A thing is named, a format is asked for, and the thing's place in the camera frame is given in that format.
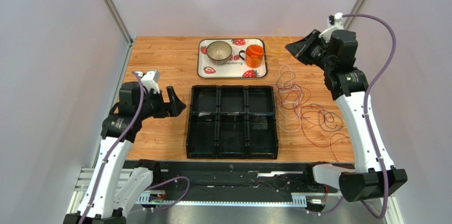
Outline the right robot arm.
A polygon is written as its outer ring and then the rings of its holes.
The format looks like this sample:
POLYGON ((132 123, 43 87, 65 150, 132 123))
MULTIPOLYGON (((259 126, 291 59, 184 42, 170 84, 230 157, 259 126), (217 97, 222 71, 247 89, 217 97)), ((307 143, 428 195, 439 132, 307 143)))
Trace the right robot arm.
POLYGON ((354 66, 356 34, 335 30, 325 40, 313 30, 285 48, 301 63, 316 65, 324 72, 325 86, 343 115, 352 142, 354 168, 315 163, 311 166, 314 182, 338 189, 348 202, 392 195, 408 176, 405 169, 395 167, 378 132, 366 76, 354 66))

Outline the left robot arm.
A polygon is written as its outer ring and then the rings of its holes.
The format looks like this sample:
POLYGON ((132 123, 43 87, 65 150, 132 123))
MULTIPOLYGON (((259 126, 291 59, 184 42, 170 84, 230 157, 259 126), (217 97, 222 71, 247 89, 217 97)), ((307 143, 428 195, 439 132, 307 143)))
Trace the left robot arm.
POLYGON ((126 223, 139 196, 161 180, 160 163, 141 159, 128 180, 118 187, 123 165, 142 122, 147 118, 177 117, 186 105, 172 86, 167 87, 169 102, 150 83, 126 82, 119 100, 102 122, 100 150, 88 189, 74 213, 64 223, 126 223))

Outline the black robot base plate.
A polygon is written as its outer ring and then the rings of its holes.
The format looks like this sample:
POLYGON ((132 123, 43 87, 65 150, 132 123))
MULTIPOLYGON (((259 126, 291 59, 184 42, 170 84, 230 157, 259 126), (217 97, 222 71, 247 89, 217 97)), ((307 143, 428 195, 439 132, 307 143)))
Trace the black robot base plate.
POLYGON ((315 185, 303 162, 161 161, 152 184, 166 200, 194 202, 290 202, 293 193, 324 199, 337 190, 315 185))

